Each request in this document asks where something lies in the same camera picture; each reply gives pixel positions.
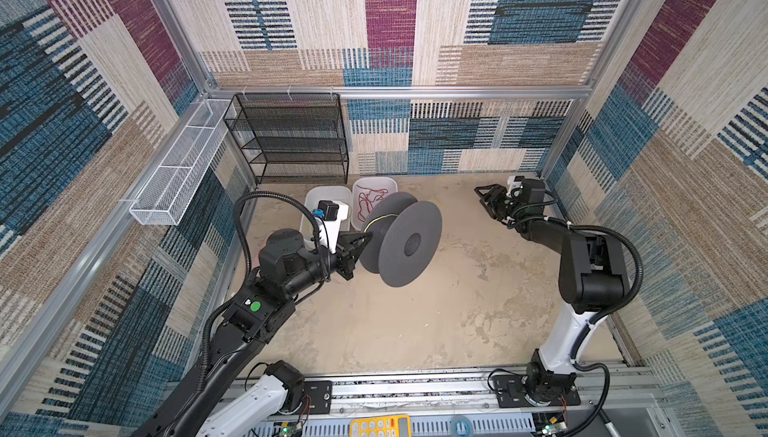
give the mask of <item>white wire basket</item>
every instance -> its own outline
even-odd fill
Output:
[[[226,135],[229,100],[206,99],[197,107],[149,181],[130,206],[141,225],[178,225]]]

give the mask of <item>yellow wire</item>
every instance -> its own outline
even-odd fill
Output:
[[[399,215],[398,213],[387,213],[386,215],[382,215],[380,217],[377,217],[377,218],[373,219],[368,225],[366,225],[366,229],[363,232],[368,232],[368,227],[370,227],[375,221],[380,221],[384,217],[397,217],[398,215]]]

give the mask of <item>black mesh shelf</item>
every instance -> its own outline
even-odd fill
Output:
[[[336,94],[237,94],[224,120],[261,182],[346,183],[350,154]]]

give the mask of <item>yellow calculator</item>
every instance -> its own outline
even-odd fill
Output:
[[[350,424],[350,437],[411,437],[411,418],[388,415],[354,419]]]

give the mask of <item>white plastic bin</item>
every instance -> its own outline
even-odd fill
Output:
[[[397,182],[388,176],[364,176],[352,185],[352,227],[362,228],[366,217],[379,201],[397,192]]]
[[[343,185],[323,185],[316,186],[312,190],[306,193],[304,199],[304,206],[310,209],[310,212],[317,208],[317,203],[321,200],[340,200],[350,206],[352,211],[352,191]],[[350,218],[347,217],[341,222],[341,231],[348,231],[350,229]],[[312,241],[312,224],[301,216],[301,223],[299,224],[299,231],[304,236],[304,244],[308,249],[314,249],[315,243]]]

